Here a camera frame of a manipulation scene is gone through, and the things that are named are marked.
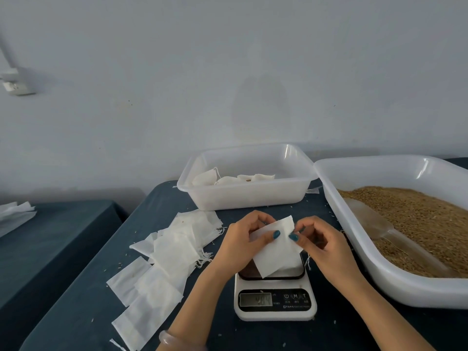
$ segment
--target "scoop handle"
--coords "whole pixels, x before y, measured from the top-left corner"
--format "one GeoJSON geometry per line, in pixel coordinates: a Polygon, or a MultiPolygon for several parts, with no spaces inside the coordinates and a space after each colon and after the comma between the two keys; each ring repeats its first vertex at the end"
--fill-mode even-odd
{"type": "Polygon", "coordinates": [[[416,263],[425,267],[429,272],[437,277],[455,278],[459,277],[458,272],[439,261],[434,255],[422,248],[418,243],[402,234],[396,229],[390,229],[384,235],[385,239],[407,253],[416,263]]]}

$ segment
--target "black control panel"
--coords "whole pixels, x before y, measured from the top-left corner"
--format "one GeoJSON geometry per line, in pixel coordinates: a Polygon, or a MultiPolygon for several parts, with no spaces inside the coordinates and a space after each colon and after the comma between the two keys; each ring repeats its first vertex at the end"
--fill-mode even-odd
{"type": "Polygon", "coordinates": [[[295,289],[249,289],[239,293],[237,304],[243,312],[288,312],[310,309],[309,293],[295,289]]]}

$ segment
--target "white wall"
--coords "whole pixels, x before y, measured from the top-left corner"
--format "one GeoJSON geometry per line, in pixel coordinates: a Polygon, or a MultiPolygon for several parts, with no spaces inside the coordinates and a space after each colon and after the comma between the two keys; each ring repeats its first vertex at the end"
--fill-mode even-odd
{"type": "Polygon", "coordinates": [[[0,199],[132,209],[190,154],[468,156],[468,0],[0,0],[0,199]]]}

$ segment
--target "pile of grain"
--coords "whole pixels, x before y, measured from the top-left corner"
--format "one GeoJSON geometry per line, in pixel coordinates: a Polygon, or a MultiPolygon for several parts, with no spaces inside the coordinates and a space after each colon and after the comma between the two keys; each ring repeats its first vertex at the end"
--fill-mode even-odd
{"type": "MultiPolygon", "coordinates": [[[[405,188],[368,186],[339,191],[374,209],[395,229],[417,242],[461,277],[468,278],[468,211],[405,188]]],[[[434,277],[387,240],[374,241],[380,253],[401,269],[434,277]]]]}

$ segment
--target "scoop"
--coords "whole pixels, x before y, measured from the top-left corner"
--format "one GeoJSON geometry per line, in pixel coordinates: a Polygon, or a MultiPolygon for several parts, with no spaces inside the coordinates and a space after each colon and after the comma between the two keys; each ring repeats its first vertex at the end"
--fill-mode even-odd
{"type": "Polygon", "coordinates": [[[459,276],[456,271],[444,265],[434,255],[396,230],[392,223],[369,206],[352,198],[344,198],[344,201],[372,240],[388,240],[434,276],[445,278],[459,276]]]}

